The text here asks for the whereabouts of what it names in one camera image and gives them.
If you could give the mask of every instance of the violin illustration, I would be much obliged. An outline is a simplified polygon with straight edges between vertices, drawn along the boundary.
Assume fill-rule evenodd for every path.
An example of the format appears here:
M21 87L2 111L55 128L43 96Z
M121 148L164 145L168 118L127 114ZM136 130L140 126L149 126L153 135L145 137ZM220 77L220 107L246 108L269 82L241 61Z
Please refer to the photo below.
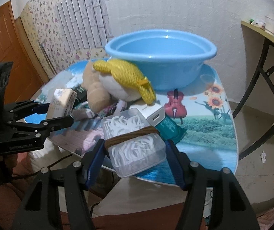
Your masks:
M183 124L183 117L187 116L186 107L182 105L184 94L175 89L174 91L169 91L167 96L169 102L164 105L166 114L172 118L179 118L180 123Z

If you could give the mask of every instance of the wooden shelf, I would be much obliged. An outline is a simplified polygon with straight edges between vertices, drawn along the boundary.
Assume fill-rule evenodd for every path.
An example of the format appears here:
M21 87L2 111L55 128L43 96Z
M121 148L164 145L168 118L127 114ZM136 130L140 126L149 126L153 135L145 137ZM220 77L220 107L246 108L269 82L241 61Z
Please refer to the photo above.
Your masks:
M251 30L261 34L262 36L266 37L268 40L270 40L271 42L274 43L274 36L270 35L269 33L267 33L266 31L264 31L263 29L256 27L254 25L249 24L248 22L245 21L241 21L241 25L250 28Z

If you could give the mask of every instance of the black metal table leg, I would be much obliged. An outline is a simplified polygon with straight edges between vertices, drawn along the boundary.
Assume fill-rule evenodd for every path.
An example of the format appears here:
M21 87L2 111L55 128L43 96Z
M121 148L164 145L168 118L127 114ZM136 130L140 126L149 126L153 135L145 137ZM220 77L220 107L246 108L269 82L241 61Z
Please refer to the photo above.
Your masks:
M261 56L260 56L260 59L259 59L259 62L258 62L258 66L256 67L256 70L255 70L255 73L253 75L253 78L248 86L248 89L246 90L244 96L242 97L239 105L236 107L236 109L234 110L233 112L233 118L235 118L238 114L238 112L241 110L241 108L243 107L243 105L245 104L245 102L247 101L248 97L250 96L254 86L256 85L256 82L259 78L259 75L260 75L260 71L259 71L259 68L263 68L263 65L265 64L265 61L266 61L266 57L267 57L267 54L268 54L268 51L269 51L269 46L270 46L270 41L265 38L265 41L263 43L263 50L261 52Z
M255 143L253 143L250 147L239 154L239 160L245 158L247 155L251 154L254 150L258 149L262 146L268 139L270 139L274 135L274 124L272 127Z

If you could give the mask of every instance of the blue gripper pad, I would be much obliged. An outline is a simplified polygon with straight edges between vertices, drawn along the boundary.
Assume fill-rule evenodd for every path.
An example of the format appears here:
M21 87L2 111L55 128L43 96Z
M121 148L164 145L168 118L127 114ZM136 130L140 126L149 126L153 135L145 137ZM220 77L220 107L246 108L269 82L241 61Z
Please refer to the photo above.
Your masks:
M91 164L88 167L87 170L87 177L84 174L84 178L86 180L86 187L89 190L93 184L95 184L97 177L99 175L101 166L103 164L104 158L105 158L105 151L104 151L104 142L100 141L98 143L101 143L99 147L95 146L93 151L96 151L95 156L92 159Z
M171 147L171 144L173 144L172 141L167 140L165 141L166 144L166 154L167 154L167 161L170 166L173 178L175 180L175 184L178 185L182 190L186 189L186 184L184 181L184 171L183 168L179 162L179 159L177 158L176 154L174 153L174 148Z

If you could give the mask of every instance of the brown elastic band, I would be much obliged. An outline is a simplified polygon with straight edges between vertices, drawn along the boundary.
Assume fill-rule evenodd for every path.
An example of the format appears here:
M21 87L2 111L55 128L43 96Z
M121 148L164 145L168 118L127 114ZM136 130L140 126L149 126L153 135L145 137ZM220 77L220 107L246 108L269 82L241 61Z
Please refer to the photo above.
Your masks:
M109 147L112 147L114 145L123 143L127 140L131 140L135 137L145 136L145 135L148 135L148 134L151 134L151 133L159 134L159 131L154 126L147 126L147 127L144 127L140 130L133 131L133 132L130 132L130 133L126 133L126 134L123 134L123 135L116 136L116 137L105 140L105 148L107 150Z

